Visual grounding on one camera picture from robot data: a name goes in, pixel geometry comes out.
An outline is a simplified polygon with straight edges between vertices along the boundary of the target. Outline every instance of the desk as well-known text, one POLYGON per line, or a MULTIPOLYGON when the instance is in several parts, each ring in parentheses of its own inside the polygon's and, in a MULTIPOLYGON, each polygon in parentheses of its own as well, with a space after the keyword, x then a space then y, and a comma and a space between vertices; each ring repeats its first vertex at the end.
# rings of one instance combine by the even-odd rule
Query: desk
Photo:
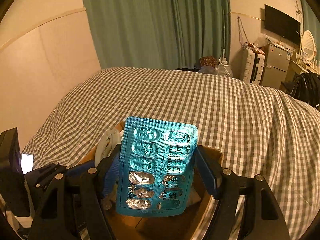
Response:
POLYGON ((291 82, 296 75, 301 75, 303 73, 308 73, 310 70, 312 73, 317 73, 313 68, 307 67, 303 68, 302 66, 295 63, 293 60, 290 60, 287 74, 285 76, 285 82, 291 82))

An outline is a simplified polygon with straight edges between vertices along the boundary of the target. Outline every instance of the smartphone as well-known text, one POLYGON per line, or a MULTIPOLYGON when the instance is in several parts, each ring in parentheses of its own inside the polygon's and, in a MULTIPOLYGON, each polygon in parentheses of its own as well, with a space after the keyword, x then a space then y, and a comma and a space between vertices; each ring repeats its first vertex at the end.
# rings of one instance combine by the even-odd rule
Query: smartphone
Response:
POLYGON ((33 155, 23 153, 21 155, 21 168, 23 174, 26 174, 29 171, 32 171, 33 167, 33 155))

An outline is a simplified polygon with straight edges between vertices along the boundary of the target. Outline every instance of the gingham bedspread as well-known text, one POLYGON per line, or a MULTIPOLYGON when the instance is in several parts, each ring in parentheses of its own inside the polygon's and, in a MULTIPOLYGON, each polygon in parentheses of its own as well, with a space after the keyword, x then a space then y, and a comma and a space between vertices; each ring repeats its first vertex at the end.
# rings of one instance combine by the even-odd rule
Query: gingham bedspread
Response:
MULTIPOLYGON (((199 144, 225 154, 223 167, 241 176, 262 174, 292 239, 319 211, 319 112, 279 90, 233 78, 162 69, 102 70, 60 101, 22 152, 34 155, 34 168, 55 161, 76 165, 107 129, 131 115, 194 124, 199 144)), ((237 216, 242 206, 241 199, 237 216)))

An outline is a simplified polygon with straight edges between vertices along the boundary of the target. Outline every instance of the teal blister pack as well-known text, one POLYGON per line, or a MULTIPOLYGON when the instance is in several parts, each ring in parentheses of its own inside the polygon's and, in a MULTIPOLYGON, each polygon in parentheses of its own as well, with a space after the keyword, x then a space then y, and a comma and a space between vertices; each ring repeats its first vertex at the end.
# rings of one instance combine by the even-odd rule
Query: teal blister pack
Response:
POLYGON ((116 211, 135 217, 181 214, 193 180, 198 129, 131 116, 125 121, 116 211))

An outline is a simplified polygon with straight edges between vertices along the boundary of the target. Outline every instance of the plastic bottle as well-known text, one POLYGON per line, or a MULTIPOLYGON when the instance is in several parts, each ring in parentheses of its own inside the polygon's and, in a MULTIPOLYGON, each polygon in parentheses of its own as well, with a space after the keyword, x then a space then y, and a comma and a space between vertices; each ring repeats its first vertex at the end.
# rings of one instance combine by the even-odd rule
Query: plastic bottle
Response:
POLYGON ((226 60, 226 58, 220 60, 220 64, 216 66, 214 70, 216 75, 232 77, 231 66, 228 65, 228 61, 226 60))

